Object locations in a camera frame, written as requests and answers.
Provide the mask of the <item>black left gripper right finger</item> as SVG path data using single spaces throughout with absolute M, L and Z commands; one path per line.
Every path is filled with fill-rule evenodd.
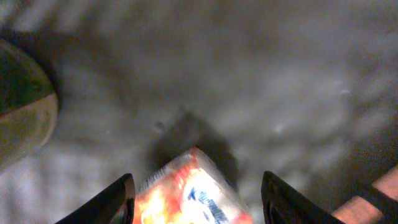
M 341 223 L 271 171 L 264 172 L 261 198 L 266 224 Z

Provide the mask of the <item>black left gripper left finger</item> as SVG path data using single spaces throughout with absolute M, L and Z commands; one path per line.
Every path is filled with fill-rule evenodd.
M 124 174 L 57 224 L 132 224 L 135 197 L 133 176 Z

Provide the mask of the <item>green lid glass jar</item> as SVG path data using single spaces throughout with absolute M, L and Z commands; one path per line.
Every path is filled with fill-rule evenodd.
M 48 75 L 28 54 L 1 40 L 1 172 L 41 150 L 58 115 Z

